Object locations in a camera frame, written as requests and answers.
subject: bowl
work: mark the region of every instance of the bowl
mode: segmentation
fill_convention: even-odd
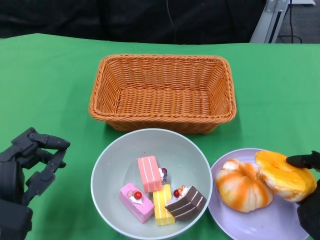
[[[120,189],[131,182],[143,190],[137,159],[155,156],[159,168],[166,168],[171,192],[182,185],[194,186],[207,199],[197,216],[189,221],[158,226],[155,216],[140,223],[119,200]],[[176,237],[194,225],[208,207],[213,178],[201,150],[186,137],[169,130],[149,128],[125,134],[99,156],[91,176],[91,195],[103,220],[119,233],[139,240]]]
[[[258,148],[243,148],[220,157],[212,166],[213,190],[209,211],[219,227],[234,240],[305,240],[307,232],[300,226],[298,205],[275,195],[263,208],[248,213],[239,212],[225,205],[216,186],[216,176],[229,159],[255,164]]]

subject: plate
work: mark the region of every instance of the plate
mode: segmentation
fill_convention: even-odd
[[[211,167],[213,188],[209,201],[209,211],[219,227],[234,240],[305,240],[307,232],[300,226],[298,205],[275,195],[273,201],[264,208],[243,213],[225,205],[216,186],[216,176],[224,163],[237,159],[245,163],[255,163],[255,155],[263,149],[244,148],[231,151],[220,157]]]

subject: wicker basket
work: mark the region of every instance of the wicker basket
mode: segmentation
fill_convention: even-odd
[[[236,115],[228,62],[218,56],[111,55],[98,68],[90,115],[118,131],[209,133]]]

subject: basket rim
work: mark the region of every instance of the basket rim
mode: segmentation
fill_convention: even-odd
[[[229,111],[226,114],[220,115],[204,115],[204,114],[164,114],[164,113],[108,113],[102,112],[97,108],[97,97],[99,95],[99,89],[101,86],[101,77],[98,79],[98,73],[101,72],[105,65],[109,63],[110,60],[119,57],[132,57],[132,58],[183,58],[187,57],[190,59],[217,59],[220,60],[224,67],[227,69],[228,73],[228,108]],[[93,90],[90,97],[89,103],[89,114],[97,120],[100,121],[110,121],[110,122],[165,122],[165,123],[211,123],[219,124],[226,123],[232,120],[237,112],[236,99],[235,99],[235,89],[232,78],[232,71],[229,62],[217,55],[185,55],[185,54],[111,54],[104,57],[98,66],[97,75],[93,84]]]

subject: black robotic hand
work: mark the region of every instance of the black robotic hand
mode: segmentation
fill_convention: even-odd
[[[290,156],[286,162],[296,168],[320,170],[320,153]],[[304,200],[297,202],[297,213],[301,227],[315,240],[320,240],[320,180],[316,189]]]
[[[0,240],[24,240],[32,229],[33,211],[27,207],[56,179],[70,143],[62,138],[39,134],[33,127],[11,141],[12,146],[0,153]],[[54,154],[43,150],[57,150]],[[46,164],[25,183],[23,169],[37,163]]]

